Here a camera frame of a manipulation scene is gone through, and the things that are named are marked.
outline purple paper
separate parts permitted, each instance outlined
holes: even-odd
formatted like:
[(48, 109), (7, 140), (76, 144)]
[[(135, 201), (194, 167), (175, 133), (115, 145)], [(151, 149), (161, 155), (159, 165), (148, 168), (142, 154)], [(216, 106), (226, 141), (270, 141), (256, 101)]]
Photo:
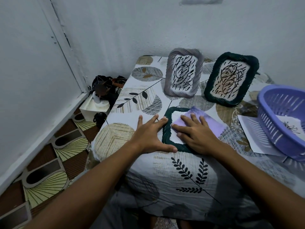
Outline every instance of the purple paper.
[[(204, 119), (206, 120), (206, 122), (208, 123), (211, 131), (215, 134), (216, 137), (219, 137), (223, 133), (225, 128), (227, 127), (227, 126), (217, 122), (215, 119), (210, 117), (204, 111), (202, 111), (196, 107), (191, 107), (190, 110), (188, 112), (186, 112), (184, 115), (191, 118), (191, 113), (194, 113), (196, 115), (199, 122), (200, 122), (199, 117), (203, 116)], [(186, 126), (185, 122), (181, 118), (174, 121), (173, 124), (180, 125), (180, 126)]]

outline wall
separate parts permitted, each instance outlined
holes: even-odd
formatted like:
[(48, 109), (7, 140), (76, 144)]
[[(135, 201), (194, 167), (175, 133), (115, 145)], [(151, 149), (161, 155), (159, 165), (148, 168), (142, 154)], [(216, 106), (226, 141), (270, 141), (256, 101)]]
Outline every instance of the wall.
[(81, 90), (37, 0), (0, 0), (0, 29), (1, 185)]
[(305, 0), (52, 0), (87, 82), (128, 76), (141, 55), (175, 47), (254, 55), (277, 83), (305, 86)]

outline basket rim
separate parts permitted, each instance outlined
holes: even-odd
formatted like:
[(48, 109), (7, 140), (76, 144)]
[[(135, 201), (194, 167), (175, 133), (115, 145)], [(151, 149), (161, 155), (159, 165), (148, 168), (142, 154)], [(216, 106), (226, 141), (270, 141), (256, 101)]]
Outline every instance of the basket rim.
[(292, 139), (295, 143), (297, 143), (299, 146), (303, 146), (305, 147), (305, 141), (302, 140), (301, 138), (299, 138), (297, 135), (295, 135), (293, 132), (291, 132), (290, 130), (288, 130), (284, 124), (278, 119), (278, 117), (273, 113), (273, 111), (271, 110), (271, 108), (269, 107), (269, 105), (266, 103), (265, 99), (264, 99), (264, 94), (272, 89), (292, 89), (292, 90), (296, 90), (296, 91), (301, 91), (304, 93), (305, 95), (305, 91), (300, 89), (300, 88), (295, 88), (295, 87), (291, 87), (288, 85), (278, 85), (278, 84), (271, 84), (268, 85), (266, 87), (264, 87), (258, 94), (257, 96), (257, 101), (260, 104), (261, 108), (264, 108), (265, 110), (265, 114), (268, 115), (268, 117), (277, 125), (277, 128), (281, 131), (282, 134), (284, 134), (285, 136), (288, 136), (290, 139)]

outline door frame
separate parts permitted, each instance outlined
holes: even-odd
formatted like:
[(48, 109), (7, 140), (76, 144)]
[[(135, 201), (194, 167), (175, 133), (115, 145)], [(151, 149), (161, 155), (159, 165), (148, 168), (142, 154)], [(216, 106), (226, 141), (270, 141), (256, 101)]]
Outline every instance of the door frame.
[(57, 18), (57, 15), (52, 6), (51, 0), (38, 0), (38, 2), (55, 35), (55, 40), (57, 40), (59, 47), (62, 50), (81, 91), (83, 93), (88, 92), (88, 84), (86, 84), (84, 74), (78, 65), (73, 51), (71, 50), (66, 35), (64, 34), (63, 28), (61, 27), (59, 19)]

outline person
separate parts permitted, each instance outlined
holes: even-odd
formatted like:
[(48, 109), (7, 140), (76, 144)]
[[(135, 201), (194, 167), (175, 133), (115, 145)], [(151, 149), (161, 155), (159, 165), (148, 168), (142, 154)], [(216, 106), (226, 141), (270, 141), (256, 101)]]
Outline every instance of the person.
[[(157, 118), (155, 115), (143, 124), (140, 115), (137, 129), (128, 142), (61, 193), (25, 229), (89, 228), (119, 178), (141, 154), (177, 152), (175, 146), (163, 144), (157, 138), (157, 132), (168, 121), (163, 117), (155, 122)], [(179, 131), (178, 137), (197, 153), (220, 162), (247, 190), (274, 228), (305, 228), (305, 200), (302, 197), (216, 138), (204, 117), (198, 121), (192, 114), (191, 118), (181, 116), (181, 119), (187, 127), (172, 125)]]

